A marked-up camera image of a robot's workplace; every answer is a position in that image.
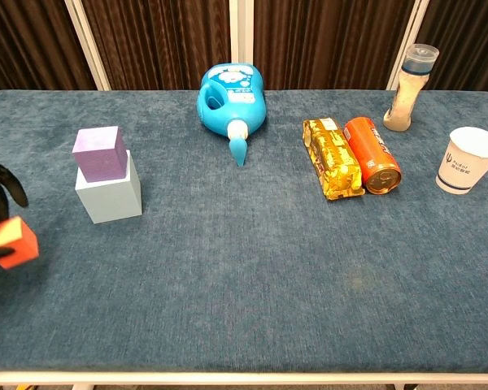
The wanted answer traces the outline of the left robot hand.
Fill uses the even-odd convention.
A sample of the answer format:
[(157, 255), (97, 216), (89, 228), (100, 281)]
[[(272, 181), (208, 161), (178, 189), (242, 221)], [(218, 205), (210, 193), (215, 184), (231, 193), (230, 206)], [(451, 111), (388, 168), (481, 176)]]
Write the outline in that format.
[(22, 208), (29, 205), (23, 185), (9, 169), (0, 164), (0, 223), (10, 217), (8, 196)]

